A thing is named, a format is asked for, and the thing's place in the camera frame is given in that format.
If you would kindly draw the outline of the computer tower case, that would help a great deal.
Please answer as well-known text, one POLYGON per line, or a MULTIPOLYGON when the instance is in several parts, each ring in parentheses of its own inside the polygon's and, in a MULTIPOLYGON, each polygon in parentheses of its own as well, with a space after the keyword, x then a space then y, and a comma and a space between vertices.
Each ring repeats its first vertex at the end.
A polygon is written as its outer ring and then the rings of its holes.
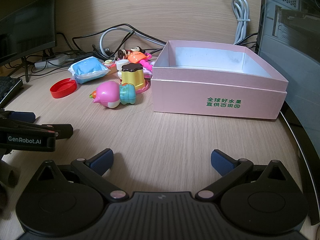
POLYGON ((258 54, 289 82, 289 105, 319 150, 319 0, 261 0, 258 54))

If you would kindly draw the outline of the blue tissue packet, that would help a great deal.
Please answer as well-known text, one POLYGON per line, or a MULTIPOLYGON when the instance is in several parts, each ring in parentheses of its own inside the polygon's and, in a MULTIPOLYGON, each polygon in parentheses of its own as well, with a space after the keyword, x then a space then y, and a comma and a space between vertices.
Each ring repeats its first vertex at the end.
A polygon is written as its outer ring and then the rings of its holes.
POLYGON ((104 64, 93 56, 73 63, 68 71, 72 74, 72 79, 79 84, 104 77, 110 72, 104 64))

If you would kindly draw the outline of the white power strip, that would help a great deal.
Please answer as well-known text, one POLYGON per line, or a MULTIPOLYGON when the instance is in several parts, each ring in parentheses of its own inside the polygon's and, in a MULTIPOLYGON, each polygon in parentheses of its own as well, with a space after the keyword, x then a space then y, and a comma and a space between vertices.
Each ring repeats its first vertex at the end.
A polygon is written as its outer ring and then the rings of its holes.
POLYGON ((43 68, 59 67, 59 66, 62 66, 63 64, 65 64, 69 58, 70 58, 69 55, 61 54, 53 59, 40 60, 40 61, 35 62, 35 68, 36 69, 43 69, 43 68))

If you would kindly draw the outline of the white adapter box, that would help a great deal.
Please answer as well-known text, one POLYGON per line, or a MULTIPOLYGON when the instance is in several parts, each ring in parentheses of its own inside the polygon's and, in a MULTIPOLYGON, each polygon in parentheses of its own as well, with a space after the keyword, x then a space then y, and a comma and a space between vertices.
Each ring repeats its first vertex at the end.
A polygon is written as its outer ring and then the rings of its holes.
POLYGON ((122 66, 129 64, 130 61, 128 59, 121 59, 116 62, 117 71, 121 72, 122 66))

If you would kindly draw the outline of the red plastic lid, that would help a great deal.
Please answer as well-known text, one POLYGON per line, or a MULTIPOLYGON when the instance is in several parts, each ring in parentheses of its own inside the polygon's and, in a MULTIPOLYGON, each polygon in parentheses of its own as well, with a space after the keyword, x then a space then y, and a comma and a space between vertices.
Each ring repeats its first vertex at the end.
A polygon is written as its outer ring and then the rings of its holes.
POLYGON ((59 99, 72 94, 77 89, 75 80, 66 78, 52 85, 50 93, 53 98, 59 99))

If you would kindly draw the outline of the orange toy figure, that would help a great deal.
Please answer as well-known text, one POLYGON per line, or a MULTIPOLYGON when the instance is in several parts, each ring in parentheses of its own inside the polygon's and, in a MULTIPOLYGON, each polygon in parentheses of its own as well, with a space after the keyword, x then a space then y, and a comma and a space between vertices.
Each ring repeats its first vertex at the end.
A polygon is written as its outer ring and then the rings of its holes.
POLYGON ((131 62, 131 63, 139 63, 141 60, 144 60, 146 59, 147 56, 140 52, 140 51, 134 51, 134 52, 131 52, 127 59, 131 62))

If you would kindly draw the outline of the pink bird toy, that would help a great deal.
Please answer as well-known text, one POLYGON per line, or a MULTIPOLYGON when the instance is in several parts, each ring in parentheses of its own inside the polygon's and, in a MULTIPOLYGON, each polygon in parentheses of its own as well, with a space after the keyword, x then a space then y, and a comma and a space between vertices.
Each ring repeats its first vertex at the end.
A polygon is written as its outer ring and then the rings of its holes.
POLYGON ((136 90, 130 83, 119 84, 107 81, 100 84, 90 95, 94 103, 99 103, 107 108, 116 108, 119 104, 135 104, 136 90))

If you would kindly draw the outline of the black-haired doll keychain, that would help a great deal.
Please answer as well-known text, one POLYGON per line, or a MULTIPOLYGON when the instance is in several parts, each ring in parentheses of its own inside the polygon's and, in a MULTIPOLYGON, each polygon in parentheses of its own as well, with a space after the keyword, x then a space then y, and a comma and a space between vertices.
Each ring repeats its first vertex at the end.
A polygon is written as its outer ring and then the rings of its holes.
POLYGON ((118 56, 118 59, 127 59, 127 57, 132 54, 133 52, 142 52, 142 53, 145 53, 145 51, 140 48, 139 46, 136 46, 136 47, 133 47, 129 50, 127 49, 120 49, 118 50, 117 52, 117 56, 118 56))

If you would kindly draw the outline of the black keyboard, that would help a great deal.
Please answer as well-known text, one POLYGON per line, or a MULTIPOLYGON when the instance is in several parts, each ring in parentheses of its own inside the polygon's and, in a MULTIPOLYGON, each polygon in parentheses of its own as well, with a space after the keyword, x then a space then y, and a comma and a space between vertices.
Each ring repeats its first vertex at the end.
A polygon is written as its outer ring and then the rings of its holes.
POLYGON ((21 90, 23 81, 21 78, 13 78, 9 76, 1 76, 0 78, 0 98, 1 108, 4 108, 10 100, 21 90))

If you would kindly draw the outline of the red camera toy keychain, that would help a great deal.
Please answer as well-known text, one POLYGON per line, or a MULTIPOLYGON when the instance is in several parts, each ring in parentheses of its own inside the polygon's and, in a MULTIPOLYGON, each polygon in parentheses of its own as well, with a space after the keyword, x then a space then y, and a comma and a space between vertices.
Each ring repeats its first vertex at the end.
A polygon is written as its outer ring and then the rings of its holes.
POLYGON ((118 71, 116 61, 114 60, 106 60, 103 62, 103 65, 109 70, 107 73, 108 75, 114 74, 118 71))

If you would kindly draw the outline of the yellow pudding toy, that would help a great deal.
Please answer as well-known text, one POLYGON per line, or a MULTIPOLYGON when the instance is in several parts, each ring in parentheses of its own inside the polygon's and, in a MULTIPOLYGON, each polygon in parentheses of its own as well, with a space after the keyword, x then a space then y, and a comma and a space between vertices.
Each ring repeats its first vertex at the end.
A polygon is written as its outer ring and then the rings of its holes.
POLYGON ((129 63, 121 67, 121 83, 134 85, 137 94, 145 92, 150 87, 140 63, 129 63))

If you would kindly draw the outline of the black monitor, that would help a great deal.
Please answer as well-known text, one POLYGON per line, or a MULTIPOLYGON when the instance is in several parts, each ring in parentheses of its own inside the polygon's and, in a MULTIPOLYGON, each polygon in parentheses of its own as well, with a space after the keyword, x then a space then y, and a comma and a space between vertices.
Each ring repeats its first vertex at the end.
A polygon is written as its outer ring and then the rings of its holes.
POLYGON ((1 0, 1 66, 55 46, 55 0, 1 0))

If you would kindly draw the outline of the pink toy net scoop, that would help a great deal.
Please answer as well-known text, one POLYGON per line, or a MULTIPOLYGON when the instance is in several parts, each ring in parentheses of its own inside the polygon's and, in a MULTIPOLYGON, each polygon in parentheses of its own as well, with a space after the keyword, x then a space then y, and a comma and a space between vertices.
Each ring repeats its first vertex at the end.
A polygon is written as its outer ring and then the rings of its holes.
POLYGON ((152 55, 149 53, 140 53, 140 59, 139 64, 142 65, 142 67, 147 71, 149 76, 152 76, 152 67, 153 65, 149 62, 149 60, 152 58, 152 55))

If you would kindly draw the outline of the pink cardboard box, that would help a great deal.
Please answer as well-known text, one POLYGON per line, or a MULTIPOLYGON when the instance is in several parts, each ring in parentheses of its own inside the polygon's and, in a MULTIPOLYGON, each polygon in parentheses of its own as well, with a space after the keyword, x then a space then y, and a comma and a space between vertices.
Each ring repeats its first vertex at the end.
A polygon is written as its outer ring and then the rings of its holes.
POLYGON ((169 41, 153 68, 156 112, 277 118, 288 81, 250 49, 202 41, 169 41))

